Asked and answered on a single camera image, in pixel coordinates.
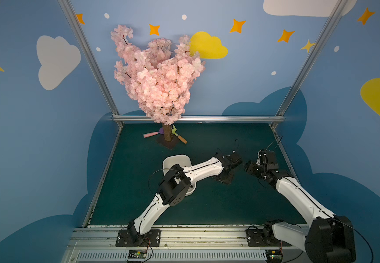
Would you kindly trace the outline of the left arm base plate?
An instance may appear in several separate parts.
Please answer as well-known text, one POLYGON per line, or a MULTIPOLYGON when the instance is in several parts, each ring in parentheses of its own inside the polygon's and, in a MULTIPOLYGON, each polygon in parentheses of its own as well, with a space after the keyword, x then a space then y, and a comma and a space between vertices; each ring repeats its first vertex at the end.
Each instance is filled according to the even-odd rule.
POLYGON ((138 235, 137 233, 130 233, 129 230, 120 230, 115 242, 116 247, 151 247, 160 246, 161 231, 150 230, 148 233, 138 235))

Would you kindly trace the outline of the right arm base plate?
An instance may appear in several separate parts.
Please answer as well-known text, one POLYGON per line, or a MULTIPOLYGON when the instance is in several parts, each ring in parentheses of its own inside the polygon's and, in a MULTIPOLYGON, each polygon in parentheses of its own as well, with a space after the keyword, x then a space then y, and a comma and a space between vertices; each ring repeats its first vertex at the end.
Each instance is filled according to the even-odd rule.
POLYGON ((245 233, 249 247, 291 247, 289 243, 281 242, 273 235, 267 236, 263 229, 248 228, 245 233))

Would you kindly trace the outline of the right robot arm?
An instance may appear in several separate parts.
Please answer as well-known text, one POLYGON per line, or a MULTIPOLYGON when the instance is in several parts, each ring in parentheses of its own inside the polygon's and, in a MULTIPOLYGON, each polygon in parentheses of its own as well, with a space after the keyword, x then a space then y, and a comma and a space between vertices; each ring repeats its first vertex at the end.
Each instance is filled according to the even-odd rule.
POLYGON ((282 220, 268 221, 262 230, 264 243, 286 242, 305 252, 313 263, 356 261, 352 222, 325 208, 295 177, 280 170, 273 151, 259 151, 256 161, 245 164, 245 170, 283 195, 307 223, 306 227, 301 227, 282 220))

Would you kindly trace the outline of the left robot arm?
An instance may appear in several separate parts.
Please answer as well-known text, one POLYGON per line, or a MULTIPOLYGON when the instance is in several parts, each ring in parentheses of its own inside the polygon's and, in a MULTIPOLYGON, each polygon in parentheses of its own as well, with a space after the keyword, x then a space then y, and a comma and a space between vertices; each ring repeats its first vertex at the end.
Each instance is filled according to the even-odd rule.
POLYGON ((162 213, 183 201, 197 182, 213 176, 221 183, 230 184, 234 169, 240 164, 242 159, 234 151, 229 155, 216 153, 209 160, 190 167, 174 164, 168 168, 151 203, 139 217, 129 222, 127 230, 132 239, 142 238, 148 233, 162 213))

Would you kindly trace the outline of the white storage box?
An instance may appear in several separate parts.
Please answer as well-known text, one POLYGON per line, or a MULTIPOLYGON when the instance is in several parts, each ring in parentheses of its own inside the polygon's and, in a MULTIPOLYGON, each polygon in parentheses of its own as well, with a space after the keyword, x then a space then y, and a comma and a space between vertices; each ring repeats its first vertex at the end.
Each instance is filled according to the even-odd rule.
MULTIPOLYGON (((191 159, 186 155, 175 155, 167 157, 163 161, 164 177, 166 177, 168 171, 176 164, 180 165, 181 168, 192 166, 191 159)), ((188 189, 186 193, 186 197, 192 195, 195 189, 196 183, 192 183, 192 186, 188 189)))

